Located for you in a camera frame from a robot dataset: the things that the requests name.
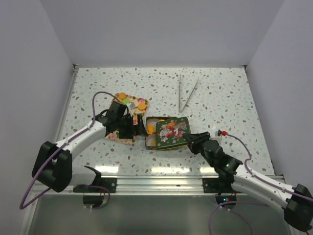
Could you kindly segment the square cookie tin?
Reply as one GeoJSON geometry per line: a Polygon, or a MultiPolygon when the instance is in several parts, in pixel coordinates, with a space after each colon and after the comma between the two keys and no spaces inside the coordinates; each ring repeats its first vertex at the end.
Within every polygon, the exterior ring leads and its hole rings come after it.
{"type": "Polygon", "coordinates": [[[188,117],[147,117],[145,146],[148,150],[172,150],[187,145],[188,117]]]}

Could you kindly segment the gold tin lid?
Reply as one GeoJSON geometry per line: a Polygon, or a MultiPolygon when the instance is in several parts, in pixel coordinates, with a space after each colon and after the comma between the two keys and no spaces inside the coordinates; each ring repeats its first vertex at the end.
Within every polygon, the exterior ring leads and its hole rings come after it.
{"type": "Polygon", "coordinates": [[[190,134],[188,117],[159,121],[156,123],[156,148],[167,150],[187,145],[184,134],[190,134]]]}

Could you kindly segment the metal tongs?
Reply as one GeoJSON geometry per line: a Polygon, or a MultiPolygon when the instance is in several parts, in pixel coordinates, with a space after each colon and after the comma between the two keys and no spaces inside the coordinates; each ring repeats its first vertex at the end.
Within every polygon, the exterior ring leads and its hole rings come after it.
{"type": "Polygon", "coordinates": [[[197,86],[199,78],[192,75],[181,74],[179,79],[179,112],[182,113],[194,89],[197,86]]]}

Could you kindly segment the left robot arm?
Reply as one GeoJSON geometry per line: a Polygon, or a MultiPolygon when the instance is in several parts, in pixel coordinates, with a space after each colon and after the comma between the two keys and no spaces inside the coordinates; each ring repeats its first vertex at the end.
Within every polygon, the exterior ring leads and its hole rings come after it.
{"type": "Polygon", "coordinates": [[[91,119],[81,130],[66,139],[51,143],[46,141],[40,147],[32,177],[55,192],[68,186],[84,185],[90,192],[97,192],[103,186],[101,173],[90,166],[75,170],[73,160],[94,142],[110,133],[118,132],[119,139],[146,137],[142,114],[131,114],[127,105],[114,101],[111,106],[91,119]]]}

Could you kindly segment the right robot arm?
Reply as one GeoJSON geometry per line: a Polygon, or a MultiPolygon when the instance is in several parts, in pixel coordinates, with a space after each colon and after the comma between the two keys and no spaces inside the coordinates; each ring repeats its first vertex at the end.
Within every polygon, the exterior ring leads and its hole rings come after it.
{"type": "Polygon", "coordinates": [[[313,196],[302,184],[288,185],[257,172],[248,166],[251,155],[240,161],[226,154],[208,132],[183,134],[189,150],[201,154],[218,174],[219,193],[245,193],[283,212],[284,220],[293,228],[307,233],[313,227],[313,196]]]}

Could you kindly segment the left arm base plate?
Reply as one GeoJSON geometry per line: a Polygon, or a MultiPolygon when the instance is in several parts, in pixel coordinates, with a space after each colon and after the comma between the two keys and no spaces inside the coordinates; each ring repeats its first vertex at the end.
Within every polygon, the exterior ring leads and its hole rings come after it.
{"type": "Polygon", "coordinates": [[[99,178],[96,182],[92,183],[90,186],[77,185],[73,188],[75,193],[100,193],[104,192],[102,188],[106,188],[110,193],[116,192],[117,178],[99,178]]]}

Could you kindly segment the floral rectangular tray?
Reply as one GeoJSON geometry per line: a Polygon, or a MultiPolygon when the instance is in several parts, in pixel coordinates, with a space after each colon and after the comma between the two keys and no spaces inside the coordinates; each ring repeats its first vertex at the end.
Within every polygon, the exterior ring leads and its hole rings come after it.
{"type": "MultiPolygon", "coordinates": [[[[123,103],[123,102],[120,102],[120,101],[117,100],[117,98],[119,97],[119,94],[120,93],[116,93],[114,95],[114,98],[113,98],[112,102],[113,101],[117,101],[119,103],[123,103]]],[[[138,114],[142,114],[142,118],[144,119],[144,116],[145,116],[146,111],[148,109],[149,101],[147,99],[145,99],[145,98],[141,98],[141,97],[137,97],[137,96],[133,96],[133,95],[129,95],[129,94],[126,94],[126,96],[127,96],[126,98],[128,98],[130,100],[130,102],[133,102],[135,104],[135,106],[136,106],[136,108],[134,109],[134,116],[133,116],[134,131],[135,131],[135,126],[137,125],[137,117],[136,116],[138,114]],[[146,109],[145,110],[139,110],[137,108],[139,103],[145,103],[146,104],[146,109]]],[[[114,142],[118,142],[118,143],[122,143],[122,144],[126,144],[126,145],[132,145],[132,144],[134,144],[135,139],[137,137],[136,134],[134,134],[134,138],[133,139],[119,139],[118,135],[119,135],[119,132],[115,131],[115,132],[110,133],[107,136],[105,136],[105,139],[108,139],[108,140],[111,140],[111,141],[114,141],[114,142]]]]}

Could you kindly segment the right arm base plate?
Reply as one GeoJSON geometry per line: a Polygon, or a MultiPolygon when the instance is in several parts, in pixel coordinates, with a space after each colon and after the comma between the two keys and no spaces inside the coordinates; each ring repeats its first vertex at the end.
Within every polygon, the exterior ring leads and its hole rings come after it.
{"type": "Polygon", "coordinates": [[[240,191],[234,190],[230,182],[224,182],[217,177],[202,178],[202,187],[204,193],[216,193],[218,195],[223,193],[242,193],[240,191]]]}

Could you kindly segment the orange fish cookie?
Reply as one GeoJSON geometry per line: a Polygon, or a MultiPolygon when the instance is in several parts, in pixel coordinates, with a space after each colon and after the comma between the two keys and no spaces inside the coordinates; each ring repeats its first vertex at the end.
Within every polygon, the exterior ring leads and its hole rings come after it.
{"type": "Polygon", "coordinates": [[[152,135],[154,132],[155,132],[155,128],[154,128],[154,126],[153,125],[147,125],[147,133],[148,133],[148,135],[152,135]]]}

